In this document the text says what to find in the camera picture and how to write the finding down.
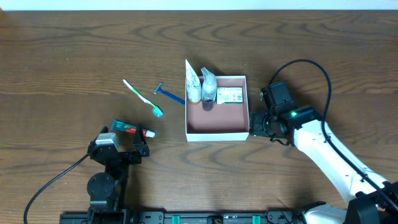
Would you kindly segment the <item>green red toothpaste tube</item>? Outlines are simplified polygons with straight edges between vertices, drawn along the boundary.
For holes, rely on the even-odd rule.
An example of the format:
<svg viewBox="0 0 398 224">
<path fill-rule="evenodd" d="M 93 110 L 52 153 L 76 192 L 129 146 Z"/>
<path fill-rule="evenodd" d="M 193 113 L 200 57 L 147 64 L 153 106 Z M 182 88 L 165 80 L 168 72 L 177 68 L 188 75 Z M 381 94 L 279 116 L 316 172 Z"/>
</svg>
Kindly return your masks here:
<svg viewBox="0 0 398 224">
<path fill-rule="evenodd" d="M 115 131 L 122 131 L 125 133 L 136 133 L 137 126 L 134 126 L 129 123 L 125 123 L 124 121 L 120 121 L 118 119 L 114 119 L 113 123 L 111 125 L 111 129 Z M 155 132 L 150 131 L 148 129 L 142 129 L 142 132 L 145 137 L 147 138 L 154 138 L 155 137 Z"/>
</svg>

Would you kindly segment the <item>green white toothbrush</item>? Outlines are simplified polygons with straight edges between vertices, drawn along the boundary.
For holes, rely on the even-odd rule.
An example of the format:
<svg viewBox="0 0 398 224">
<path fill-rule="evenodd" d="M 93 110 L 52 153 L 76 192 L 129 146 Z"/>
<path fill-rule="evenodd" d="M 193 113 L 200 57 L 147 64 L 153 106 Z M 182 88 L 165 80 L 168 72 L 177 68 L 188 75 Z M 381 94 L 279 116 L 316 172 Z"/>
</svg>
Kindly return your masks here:
<svg viewBox="0 0 398 224">
<path fill-rule="evenodd" d="M 155 105 L 153 102 L 151 102 L 150 100 L 148 100 L 147 98 L 145 98 L 143 95 L 141 95 L 126 79 L 123 79 L 123 83 L 134 93 L 136 94 L 144 103 L 151 105 L 152 107 L 152 113 L 156 116 L 156 117 L 161 117 L 164 113 L 161 110 L 160 107 L 158 107 L 157 105 Z"/>
</svg>

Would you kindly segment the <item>white green soap box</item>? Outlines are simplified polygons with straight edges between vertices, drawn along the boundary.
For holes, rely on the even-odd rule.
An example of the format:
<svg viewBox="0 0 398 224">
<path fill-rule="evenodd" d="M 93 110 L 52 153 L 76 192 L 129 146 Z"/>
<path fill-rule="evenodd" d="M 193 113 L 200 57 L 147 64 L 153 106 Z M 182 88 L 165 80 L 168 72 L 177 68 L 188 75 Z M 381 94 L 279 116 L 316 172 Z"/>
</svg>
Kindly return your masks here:
<svg viewBox="0 0 398 224">
<path fill-rule="evenodd" d="M 218 105 L 243 103 L 243 89 L 241 87 L 218 87 L 216 103 Z"/>
</svg>

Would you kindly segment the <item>white box pink inside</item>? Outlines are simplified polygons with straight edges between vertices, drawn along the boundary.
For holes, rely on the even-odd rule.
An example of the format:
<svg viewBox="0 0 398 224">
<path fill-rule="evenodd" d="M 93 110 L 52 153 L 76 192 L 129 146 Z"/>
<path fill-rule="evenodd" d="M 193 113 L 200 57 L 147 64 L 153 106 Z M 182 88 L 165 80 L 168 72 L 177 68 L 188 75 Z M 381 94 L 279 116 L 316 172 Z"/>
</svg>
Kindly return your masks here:
<svg viewBox="0 0 398 224">
<path fill-rule="evenodd" d="M 205 111 L 201 103 L 185 100 L 185 135 L 188 142 L 245 141 L 249 136 L 249 108 L 245 76 L 218 76 L 221 87 L 241 87 L 241 104 L 214 105 Z"/>
</svg>

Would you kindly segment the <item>clear blue spray bottle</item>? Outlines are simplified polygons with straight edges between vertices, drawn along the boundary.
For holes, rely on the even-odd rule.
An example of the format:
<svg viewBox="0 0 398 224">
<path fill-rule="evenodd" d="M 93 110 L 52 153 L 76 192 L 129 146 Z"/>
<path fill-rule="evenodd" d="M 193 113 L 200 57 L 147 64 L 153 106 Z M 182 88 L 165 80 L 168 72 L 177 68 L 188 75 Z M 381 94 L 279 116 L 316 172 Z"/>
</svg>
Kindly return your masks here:
<svg viewBox="0 0 398 224">
<path fill-rule="evenodd" d="M 217 79 L 207 68 L 201 68 L 203 74 L 201 101 L 205 111 L 211 111 L 216 101 Z"/>
</svg>

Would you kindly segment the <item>white Pantene conditioner tube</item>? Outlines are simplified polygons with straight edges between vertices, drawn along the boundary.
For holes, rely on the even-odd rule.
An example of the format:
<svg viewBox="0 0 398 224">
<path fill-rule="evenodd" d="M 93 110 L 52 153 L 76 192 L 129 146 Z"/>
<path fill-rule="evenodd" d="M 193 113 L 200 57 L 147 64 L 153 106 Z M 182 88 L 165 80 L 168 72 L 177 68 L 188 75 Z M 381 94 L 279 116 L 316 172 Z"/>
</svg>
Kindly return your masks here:
<svg viewBox="0 0 398 224">
<path fill-rule="evenodd" d="M 185 76 L 187 98 L 192 103 L 198 103 L 201 100 L 201 83 L 188 60 L 185 60 Z"/>
</svg>

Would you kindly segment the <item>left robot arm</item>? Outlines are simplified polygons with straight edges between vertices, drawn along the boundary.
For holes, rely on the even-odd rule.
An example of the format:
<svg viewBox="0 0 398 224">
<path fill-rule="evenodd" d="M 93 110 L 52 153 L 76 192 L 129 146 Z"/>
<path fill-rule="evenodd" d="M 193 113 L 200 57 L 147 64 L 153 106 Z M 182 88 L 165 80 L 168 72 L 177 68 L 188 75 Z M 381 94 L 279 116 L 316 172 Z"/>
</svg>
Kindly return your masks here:
<svg viewBox="0 0 398 224">
<path fill-rule="evenodd" d="M 88 155 L 105 168 L 104 172 L 95 174 L 88 181 L 90 208 L 96 212 L 116 212 L 122 209 L 129 166 L 141 164 L 142 158 L 149 156 L 142 128 L 136 128 L 132 149 L 120 152 L 117 135 L 109 132 L 105 126 L 90 142 Z"/>
</svg>

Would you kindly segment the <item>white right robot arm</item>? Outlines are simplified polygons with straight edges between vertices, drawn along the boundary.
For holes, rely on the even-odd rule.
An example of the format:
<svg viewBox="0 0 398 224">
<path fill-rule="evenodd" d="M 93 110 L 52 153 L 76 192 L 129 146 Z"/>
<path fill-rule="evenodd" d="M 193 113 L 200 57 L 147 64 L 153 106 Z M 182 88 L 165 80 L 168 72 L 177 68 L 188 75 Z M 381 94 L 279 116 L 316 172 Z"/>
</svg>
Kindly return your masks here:
<svg viewBox="0 0 398 224">
<path fill-rule="evenodd" d="M 295 223 L 397 223 L 397 183 L 361 162 L 310 106 L 270 106 L 250 115 L 250 134 L 292 145 L 308 156 L 333 184 L 347 205 L 325 202 L 298 212 Z"/>
</svg>

